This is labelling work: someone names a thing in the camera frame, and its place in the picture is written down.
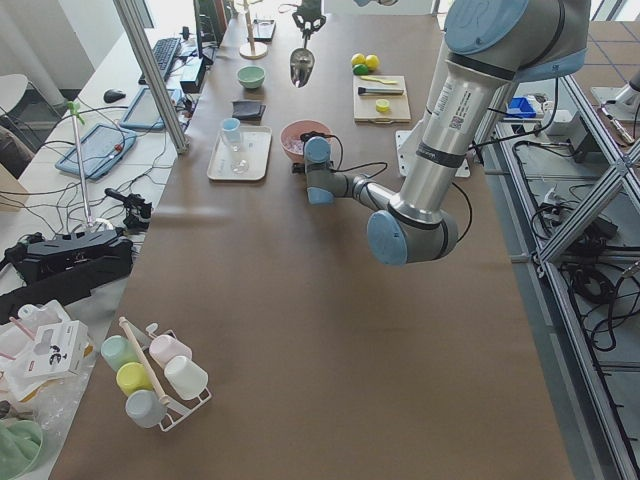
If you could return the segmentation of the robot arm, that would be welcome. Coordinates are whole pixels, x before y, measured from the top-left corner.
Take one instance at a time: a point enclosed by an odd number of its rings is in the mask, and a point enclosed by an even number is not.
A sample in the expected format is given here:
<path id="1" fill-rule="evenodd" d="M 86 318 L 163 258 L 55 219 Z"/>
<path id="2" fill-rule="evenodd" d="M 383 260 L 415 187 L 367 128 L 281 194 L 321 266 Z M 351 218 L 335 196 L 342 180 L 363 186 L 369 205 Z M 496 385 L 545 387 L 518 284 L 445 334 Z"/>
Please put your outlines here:
<path id="1" fill-rule="evenodd" d="M 458 241 L 441 207 L 496 91 L 578 71 L 585 60 L 587 1 L 456 1 L 432 80 L 414 163 L 399 192 L 329 166 L 330 146 L 304 146 L 307 196 L 315 205 L 351 197 L 372 209 L 369 247 L 384 264 L 440 259 Z"/>

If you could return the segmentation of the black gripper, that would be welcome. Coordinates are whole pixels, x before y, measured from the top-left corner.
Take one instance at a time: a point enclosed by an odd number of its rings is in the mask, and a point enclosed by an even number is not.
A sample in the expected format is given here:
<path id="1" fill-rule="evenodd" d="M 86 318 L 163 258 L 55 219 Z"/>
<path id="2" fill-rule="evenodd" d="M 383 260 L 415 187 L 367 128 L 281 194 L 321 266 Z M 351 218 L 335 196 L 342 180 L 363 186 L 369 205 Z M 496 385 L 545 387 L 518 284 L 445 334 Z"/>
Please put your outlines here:
<path id="1" fill-rule="evenodd" d="M 292 18 L 300 31 L 318 31 L 326 23 L 322 1 L 302 0 L 292 13 Z"/>
<path id="2" fill-rule="evenodd" d="M 305 174 L 306 173 L 306 165 L 302 162 L 294 162 L 292 164 L 292 173 L 293 174 Z"/>

